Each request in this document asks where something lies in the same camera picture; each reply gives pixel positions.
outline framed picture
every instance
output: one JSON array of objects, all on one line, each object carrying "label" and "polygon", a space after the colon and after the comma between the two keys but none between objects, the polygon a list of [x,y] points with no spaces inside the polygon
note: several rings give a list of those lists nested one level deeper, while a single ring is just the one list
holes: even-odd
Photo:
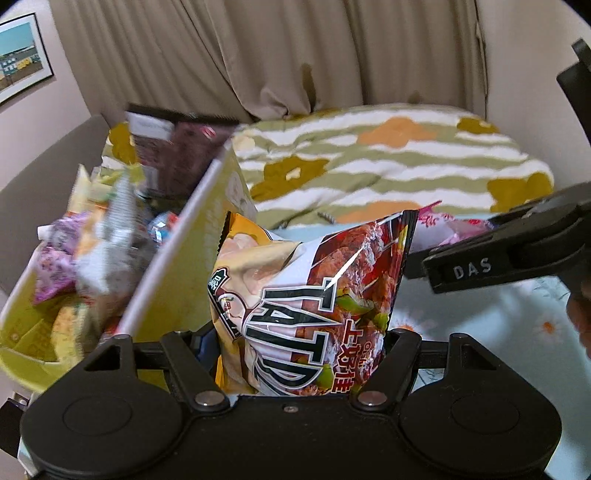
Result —
[{"label": "framed picture", "polygon": [[0,105],[53,77],[35,14],[0,24]]}]

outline wall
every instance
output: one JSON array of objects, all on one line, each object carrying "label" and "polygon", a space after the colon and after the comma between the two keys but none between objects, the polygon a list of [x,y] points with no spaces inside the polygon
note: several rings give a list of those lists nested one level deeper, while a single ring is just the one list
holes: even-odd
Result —
[{"label": "wall", "polygon": [[0,189],[46,148],[90,117],[61,46],[48,0],[21,0],[0,17],[0,22],[32,12],[37,14],[54,77],[0,106]]},{"label": "wall", "polygon": [[561,0],[478,0],[489,75],[488,118],[549,163],[558,187],[591,180],[591,147],[556,75],[591,28]]}]

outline white label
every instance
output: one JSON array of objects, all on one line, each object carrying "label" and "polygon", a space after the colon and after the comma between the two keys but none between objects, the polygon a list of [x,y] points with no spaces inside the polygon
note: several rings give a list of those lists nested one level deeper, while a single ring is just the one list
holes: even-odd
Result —
[{"label": "white label", "polygon": [[158,169],[148,165],[142,165],[144,177],[146,177],[146,188],[148,190],[158,190]]},{"label": "white label", "polygon": [[174,123],[153,116],[127,112],[127,120],[131,134],[140,137],[170,140],[174,130]]}]

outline screw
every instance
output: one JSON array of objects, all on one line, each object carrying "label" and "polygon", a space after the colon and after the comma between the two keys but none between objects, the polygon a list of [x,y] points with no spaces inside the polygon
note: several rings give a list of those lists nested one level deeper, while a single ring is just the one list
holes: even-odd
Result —
[{"label": "screw", "polygon": [[367,407],[379,407],[381,404],[386,403],[387,399],[386,394],[376,390],[361,392],[357,397],[359,403]]},{"label": "screw", "polygon": [[195,395],[195,402],[202,407],[214,407],[222,403],[225,399],[226,396],[223,393],[213,390],[206,390]]}]

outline curtain fold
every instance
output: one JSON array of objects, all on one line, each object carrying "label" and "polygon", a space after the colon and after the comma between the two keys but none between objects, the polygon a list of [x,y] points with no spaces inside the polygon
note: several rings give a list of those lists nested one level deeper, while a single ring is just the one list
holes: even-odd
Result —
[{"label": "curtain fold", "polygon": [[241,121],[364,103],[483,115],[474,0],[50,0],[91,113]]}]

